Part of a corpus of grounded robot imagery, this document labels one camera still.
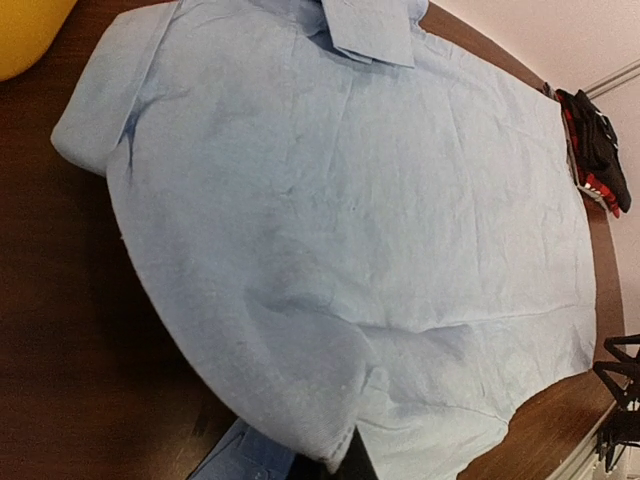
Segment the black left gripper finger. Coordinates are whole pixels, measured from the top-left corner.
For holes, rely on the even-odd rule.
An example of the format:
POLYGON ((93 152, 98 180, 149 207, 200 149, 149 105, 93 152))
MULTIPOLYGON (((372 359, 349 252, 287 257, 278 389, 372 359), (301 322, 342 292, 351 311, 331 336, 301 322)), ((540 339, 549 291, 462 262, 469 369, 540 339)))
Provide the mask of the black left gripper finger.
POLYGON ((317 461, 298 454, 286 477, 287 480, 377 480, 378 476, 358 430, 354 432, 349 449, 335 473, 317 461))

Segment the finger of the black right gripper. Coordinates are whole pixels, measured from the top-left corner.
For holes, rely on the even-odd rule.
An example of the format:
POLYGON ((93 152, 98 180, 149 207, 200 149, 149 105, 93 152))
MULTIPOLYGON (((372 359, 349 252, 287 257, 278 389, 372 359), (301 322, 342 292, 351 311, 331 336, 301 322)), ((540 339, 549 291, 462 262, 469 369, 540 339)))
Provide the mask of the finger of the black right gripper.
POLYGON ((618 361, 638 361, 639 352, 634 356, 627 352, 628 347, 639 346, 640 335, 615 336, 606 338, 604 348, 618 361))
POLYGON ((628 408, 630 404, 639 401, 639 364, 634 362, 609 362, 598 361, 593 365, 593 370, 602 383, 609 390, 620 408, 628 408), (620 386, 611 373, 622 375, 627 383, 620 386))

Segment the light blue long sleeve shirt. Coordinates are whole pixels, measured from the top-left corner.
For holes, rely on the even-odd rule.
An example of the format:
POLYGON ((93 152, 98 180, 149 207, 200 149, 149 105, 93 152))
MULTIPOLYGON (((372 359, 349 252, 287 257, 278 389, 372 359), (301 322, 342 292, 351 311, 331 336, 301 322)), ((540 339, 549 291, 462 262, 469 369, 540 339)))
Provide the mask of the light blue long sleeve shirt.
POLYGON ((596 343, 559 104, 425 32, 424 1, 122 13, 51 141, 236 415, 336 470, 453 479, 596 343))

